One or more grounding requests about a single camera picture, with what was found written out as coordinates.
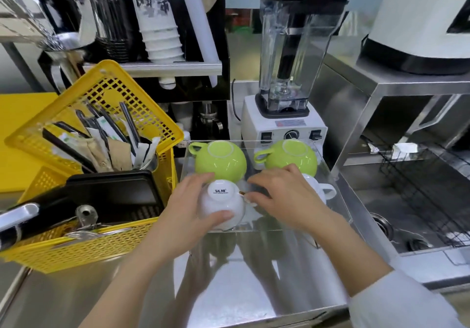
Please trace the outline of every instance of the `yellow basket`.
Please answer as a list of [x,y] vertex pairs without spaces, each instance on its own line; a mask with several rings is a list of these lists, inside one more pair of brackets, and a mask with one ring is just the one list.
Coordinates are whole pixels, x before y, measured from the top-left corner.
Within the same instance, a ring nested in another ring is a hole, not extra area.
[[[158,168],[153,172],[153,177],[158,192],[166,205],[168,197],[177,183],[172,147],[158,157]],[[43,167],[25,191],[22,199],[28,200],[57,185],[64,184],[65,181],[65,176]],[[67,223],[46,233],[21,241],[11,249],[0,253],[0,256],[7,261],[16,261],[43,273],[55,272],[130,252],[156,221],[157,218],[151,218],[98,229],[94,232],[103,234],[128,228],[126,231],[116,234],[64,245],[74,241],[74,239],[63,235],[76,227],[76,223]]]
[[[57,155],[55,147],[42,138],[42,129],[45,127],[54,135],[60,136],[63,130],[53,123],[64,121],[85,132],[75,114],[75,109],[90,116],[85,106],[86,101],[102,105],[109,114],[114,114],[121,119],[124,119],[124,115],[119,102],[125,102],[140,135],[148,139],[161,137],[156,148],[159,155],[183,140],[183,131],[132,77],[118,63],[104,60],[83,75],[38,115],[8,136],[5,143],[41,159],[63,174],[70,176],[80,173],[81,166],[77,162]],[[122,122],[118,125],[125,131]]]

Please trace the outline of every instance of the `green cup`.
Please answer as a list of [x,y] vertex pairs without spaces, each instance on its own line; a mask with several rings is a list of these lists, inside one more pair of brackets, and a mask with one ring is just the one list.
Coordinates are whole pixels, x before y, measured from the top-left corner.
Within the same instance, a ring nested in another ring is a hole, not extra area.
[[296,164],[300,172],[310,176],[317,173],[315,152],[300,140],[287,139],[278,141],[270,148],[255,153],[255,162],[264,163],[267,169]]
[[191,142],[188,150],[196,158],[197,173],[214,172],[215,180],[228,180],[234,183],[245,176],[245,155],[230,141]]

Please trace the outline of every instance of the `green cup handle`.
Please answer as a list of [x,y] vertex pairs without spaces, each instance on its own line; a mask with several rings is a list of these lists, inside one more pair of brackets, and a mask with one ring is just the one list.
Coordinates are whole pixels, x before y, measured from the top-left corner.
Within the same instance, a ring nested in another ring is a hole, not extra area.
[[197,153],[199,151],[202,150],[203,147],[206,147],[207,146],[207,143],[206,142],[191,142],[191,144],[189,144],[189,147],[188,147],[188,150],[191,154],[193,154],[194,156],[197,155]]
[[257,153],[255,153],[254,160],[257,164],[262,164],[262,163],[266,162],[267,156],[265,156],[263,158],[259,158],[259,157],[262,156],[262,155],[272,154],[273,152],[274,152],[274,150],[272,148],[268,148],[266,150],[258,151]]

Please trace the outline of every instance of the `stainless steel sink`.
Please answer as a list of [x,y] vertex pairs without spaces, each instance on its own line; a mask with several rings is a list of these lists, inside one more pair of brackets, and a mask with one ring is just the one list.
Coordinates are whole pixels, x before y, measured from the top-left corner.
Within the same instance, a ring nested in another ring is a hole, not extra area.
[[437,155],[341,173],[398,253],[470,245],[470,181]]

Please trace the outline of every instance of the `white sleeve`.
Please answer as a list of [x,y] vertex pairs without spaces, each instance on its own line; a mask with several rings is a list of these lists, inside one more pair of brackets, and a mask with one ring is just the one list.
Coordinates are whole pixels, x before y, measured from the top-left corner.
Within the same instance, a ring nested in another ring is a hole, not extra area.
[[354,328],[464,328],[454,308],[400,271],[351,298]]

